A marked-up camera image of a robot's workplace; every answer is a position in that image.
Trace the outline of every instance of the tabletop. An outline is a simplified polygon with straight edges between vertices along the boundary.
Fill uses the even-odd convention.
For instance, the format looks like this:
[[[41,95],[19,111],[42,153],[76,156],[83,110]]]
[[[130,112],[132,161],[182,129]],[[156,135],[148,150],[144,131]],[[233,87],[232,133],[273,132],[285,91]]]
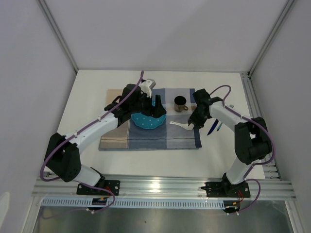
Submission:
[[[58,132],[67,134],[97,118],[105,107],[107,90],[137,83],[139,76],[140,71],[79,70]],[[205,88],[207,92],[228,84],[232,91],[226,103],[249,115],[239,73],[145,71],[144,79],[154,79],[155,88]],[[213,96],[223,98],[227,91],[221,88]],[[207,136],[213,123],[209,119],[200,129],[198,150],[99,151],[98,138],[81,154],[81,163],[103,174],[221,178],[236,158],[234,133],[223,125]],[[262,166],[256,166],[248,178],[265,179]]]

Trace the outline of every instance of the black mug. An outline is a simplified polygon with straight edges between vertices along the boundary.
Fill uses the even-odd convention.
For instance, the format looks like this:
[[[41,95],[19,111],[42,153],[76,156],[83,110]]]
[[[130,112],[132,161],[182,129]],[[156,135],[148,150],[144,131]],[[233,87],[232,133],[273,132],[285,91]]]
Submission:
[[[175,111],[177,111],[179,113],[182,112],[183,110],[188,111],[188,107],[186,106],[186,102],[187,102],[187,100],[183,96],[175,97],[175,99],[174,99],[174,103],[175,103],[174,109],[175,109]]]

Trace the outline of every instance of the blue placemat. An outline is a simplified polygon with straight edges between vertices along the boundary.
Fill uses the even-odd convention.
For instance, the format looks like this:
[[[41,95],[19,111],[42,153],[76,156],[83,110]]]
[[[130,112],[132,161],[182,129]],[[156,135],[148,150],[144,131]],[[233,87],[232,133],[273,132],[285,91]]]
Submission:
[[[120,127],[106,133],[101,137],[99,150],[173,150],[201,148],[199,130],[185,130],[179,126],[171,125],[170,121],[186,123],[196,107],[193,98],[194,89],[163,88],[152,91],[161,96],[161,101],[167,111],[166,119],[162,125],[155,129],[145,130],[135,125],[132,119]],[[121,95],[122,90],[108,90],[107,103]],[[184,96],[187,100],[188,111],[178,113],[174,110],[174,98]]]

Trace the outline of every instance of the blue scalloped dish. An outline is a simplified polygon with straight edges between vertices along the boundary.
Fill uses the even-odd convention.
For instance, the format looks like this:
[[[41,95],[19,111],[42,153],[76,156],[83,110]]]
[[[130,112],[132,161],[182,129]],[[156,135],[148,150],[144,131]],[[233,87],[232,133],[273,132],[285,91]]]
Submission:
[[[159,117],[159,118],[153,118],[152,116],[145,116],[141,113],[134,113],[132,114],[132,120],[133,122],[138,126],[145,130],[151,130],[155,129],[156,127],[163,124],[163,122],[166,119],[166,114]]]

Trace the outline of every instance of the white wall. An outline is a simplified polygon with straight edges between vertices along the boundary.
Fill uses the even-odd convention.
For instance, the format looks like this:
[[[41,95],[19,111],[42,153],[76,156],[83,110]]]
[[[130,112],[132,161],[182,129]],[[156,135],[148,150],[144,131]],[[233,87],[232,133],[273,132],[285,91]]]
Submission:
[[[75,75],[35,0],[1,1],[0,31],[0,232],[18,233]]]
[[[249,70],[286,0],[47,0],[80,69]]]
[[[311,209],[311,1],[298,0],[252,80],[277,146],[283,179],[291,180],[307,219]],[[311,222],[307,221],[311,232]]]

